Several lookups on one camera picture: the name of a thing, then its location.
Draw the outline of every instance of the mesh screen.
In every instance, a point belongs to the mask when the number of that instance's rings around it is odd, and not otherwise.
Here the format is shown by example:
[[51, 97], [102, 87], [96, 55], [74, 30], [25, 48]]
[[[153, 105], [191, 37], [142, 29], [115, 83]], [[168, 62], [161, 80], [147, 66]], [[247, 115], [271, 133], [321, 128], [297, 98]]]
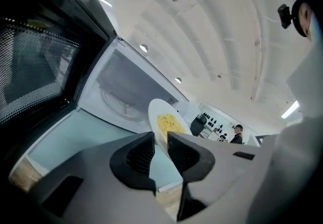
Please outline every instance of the mesh screen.
[[61, 95], [81, 45], [13, 19], [0, 19], [0, 125]]

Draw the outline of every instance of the black camera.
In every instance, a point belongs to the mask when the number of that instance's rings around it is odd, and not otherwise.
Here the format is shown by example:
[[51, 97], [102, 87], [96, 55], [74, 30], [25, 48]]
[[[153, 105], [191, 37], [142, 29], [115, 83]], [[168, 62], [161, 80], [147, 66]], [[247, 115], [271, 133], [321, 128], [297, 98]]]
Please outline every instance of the black camera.
[[279, 14], [279, 17], [281, 18], [282, 27], [284, 29], [287, 29], [288, 26], [291, 25], [292, 23], [292, 16], [289, 11], [289, 7], [286, 4], [281, 5], [278, 8], [278, 14]]

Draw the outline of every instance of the light blue countertop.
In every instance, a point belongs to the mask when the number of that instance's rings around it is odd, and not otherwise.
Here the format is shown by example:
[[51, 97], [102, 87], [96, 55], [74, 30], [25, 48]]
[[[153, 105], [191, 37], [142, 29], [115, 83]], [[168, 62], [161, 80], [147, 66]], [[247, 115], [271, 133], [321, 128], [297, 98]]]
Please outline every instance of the light blue countertop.
[[[48, 171], [75, 153], [103, 143], [133, 135], [132, 132], [106, 123], [84, 110], [73, 111], [49, 132], [29, 153], [29, 158]], [[155, 145], [149, 177], [158, 188], [182, 180], [173, 162]]]

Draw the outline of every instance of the ceiling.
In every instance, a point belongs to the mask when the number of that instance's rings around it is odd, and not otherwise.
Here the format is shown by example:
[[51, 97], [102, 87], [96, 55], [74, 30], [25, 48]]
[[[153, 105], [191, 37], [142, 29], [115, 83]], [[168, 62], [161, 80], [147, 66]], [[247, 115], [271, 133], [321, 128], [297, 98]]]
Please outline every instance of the ceiling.
[[206, 101], [260, 135], [301, 116], [280, 118], [295, 101], [286, 80], [310, 49], [293, 26], [281, 27], [278, 7], [295, 0], [106, 1], [118, 34], [191, 101]]

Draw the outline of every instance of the wooden surface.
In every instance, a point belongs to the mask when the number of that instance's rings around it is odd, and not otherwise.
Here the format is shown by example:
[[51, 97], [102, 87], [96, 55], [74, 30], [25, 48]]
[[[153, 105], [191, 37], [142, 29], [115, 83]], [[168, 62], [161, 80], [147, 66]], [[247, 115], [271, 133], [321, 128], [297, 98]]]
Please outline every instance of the wooden surface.
[[163, 206], [164, 210], [176, 221], [177, 212], [180, 207], [182, 185], [176, 186], [166, 192], [156, 192], [157, 201]]
[[24, 158], [12, 174], [10, 181], [28, 192], [41, 178], [42, 175]]

